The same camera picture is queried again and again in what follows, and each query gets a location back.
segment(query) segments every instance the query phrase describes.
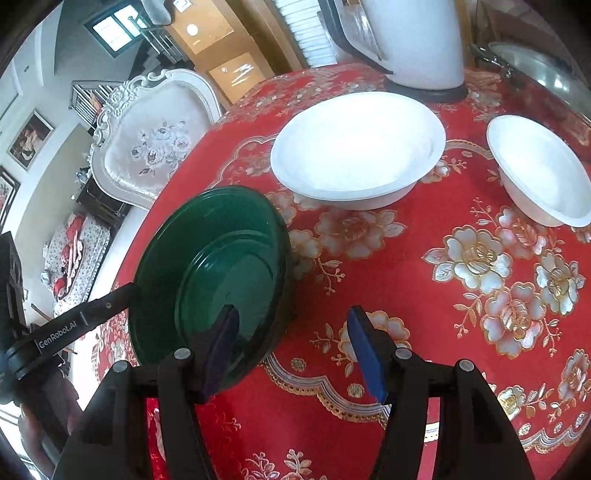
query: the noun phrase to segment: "wall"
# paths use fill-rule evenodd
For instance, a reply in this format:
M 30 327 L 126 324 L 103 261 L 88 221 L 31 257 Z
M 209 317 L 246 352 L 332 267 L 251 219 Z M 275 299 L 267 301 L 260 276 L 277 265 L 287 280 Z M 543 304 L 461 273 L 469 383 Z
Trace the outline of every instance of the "wall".
M 22 262 L 23 285 L 29 291 L 25 304 L 27 322 L 38 317 L 30 307 L 31 302 L 53 316 L 53 296 L 39 277 L 45 263 L 43 245 L 51 240 L 59 223 L 66 221 L 76 209 L 71 197 L 80 186 L 74 172 L 86 165 L 83 153 L 91 142 L 92 137 L 84 127 L 78 124 L 73 128 L 39 179 L 22 215 L 14 242 Z
M 18 229 L 35 185 L 59 148 L 53 137 L 65 139 L 75 123 L 83 122 L 69 109 L 72 81 L 129 77 L 139 45 L 113 58 L 84 26 L 104 7 L 99 0 L 64 1 L 29 35 L 4 73 L 16 78 L 22 95 L 0 121 L 0 165 L 21 183 L 3 232 L 14 235 Z M 25 171 L 7 151 L 33 110 L 55 130 Z
M 87 165 L 91 137 L 88 125 L 69 109 L 70 89 L 76 80 L 127 80 L 139 44 L 116 58 L 88 32 L 84 23 L 108 6 L 104 0 L 65 0 L 29 35 L 15 55 L 10 76 L 19 98 L 0 119 L 0 166 L 20 184 L 3 232 L 11 231 L 23 266 L 27 321 L 53 311 L 53 298 L 41 283 L 43 245 L 73 209 L 77 191 L 75 172 Z M 8 150 L 32 111 L 36 110 L 54 131 L 25 171 Z

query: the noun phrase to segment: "picture frame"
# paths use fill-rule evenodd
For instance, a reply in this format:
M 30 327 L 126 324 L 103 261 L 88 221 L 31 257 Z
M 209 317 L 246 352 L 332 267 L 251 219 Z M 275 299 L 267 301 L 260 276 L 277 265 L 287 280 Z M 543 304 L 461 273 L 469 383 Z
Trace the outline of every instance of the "picture frame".
M 25 170 L 39 155 L 45 140 L 53 131 L 53 127 L 46 122 L 35 110 L 29 116 L 17 137 L 11 143 L 8 154 Z
M 4 228 L 8 211 L 20 186 L 21 184 L 5 168 L 0 167 L 0 232 Z

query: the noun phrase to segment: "green bowl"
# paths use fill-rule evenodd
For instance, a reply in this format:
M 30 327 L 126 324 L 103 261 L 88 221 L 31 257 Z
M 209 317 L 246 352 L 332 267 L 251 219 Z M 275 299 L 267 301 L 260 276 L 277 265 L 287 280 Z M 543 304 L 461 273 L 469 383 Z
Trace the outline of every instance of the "green bowl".
M 139 263 L 129 333 L 140 364 L 157 364 L 211 327 L 222 307 L 240 314 L 222 388 L 278 343 L 292 317 L 290 240 L 266 197 L 245 187 L 208 190 L 164 223 Z

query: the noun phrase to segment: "white kettle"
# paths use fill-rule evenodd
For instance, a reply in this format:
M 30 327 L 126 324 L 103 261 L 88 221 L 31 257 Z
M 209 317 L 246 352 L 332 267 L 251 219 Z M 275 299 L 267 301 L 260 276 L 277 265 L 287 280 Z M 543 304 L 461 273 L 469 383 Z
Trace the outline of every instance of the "white kettle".
M 386 90 L 422 102 L 467 95 L 454 0 L 361 0 L 377 52 L 343 29 L 342 0 L 319 0 L 326 28 L 347 53 L 387 74 Z

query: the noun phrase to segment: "red tablecloth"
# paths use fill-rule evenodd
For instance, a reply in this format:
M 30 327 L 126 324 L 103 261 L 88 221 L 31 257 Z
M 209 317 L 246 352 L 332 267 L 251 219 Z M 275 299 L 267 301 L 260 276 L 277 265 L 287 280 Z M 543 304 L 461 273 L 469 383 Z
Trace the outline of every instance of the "red tablecloth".
M 200 141 L 148 214 L 118 284 L 132 280 L 164 220 L 210 187 L 257 189 L 290 230 L 297 318 L 260 367 L 197 409 L 224 480 L 369 476 L 389 408 L 363 386 L 345 323 L 354 304 L 425 359 L 473 360 L 538 479 L 552 476 L 586 427 L 591 229 L 545 228 L 512 204 L 485 132 L 490 119 L 516 107 L 497 75 L 466 75 L 466 100 L 431 105 L 449 139 L 444 155 L 389 207 L 320 207 L 286 190 L 271 172 L 273 140 L 295 114 L 337 95 L 381 89 L 380 74 L 348 64 L 261 83 Z M 99 378 L 119 359 L 135 363 L 126 313 L 102 326 L 98 340 Z M 151 453 L 156 478 L 166 478 L 156 406 L 148 401 Z M 420 478 L 430 478 L 438 414 L 438 405 L 430 405 Z

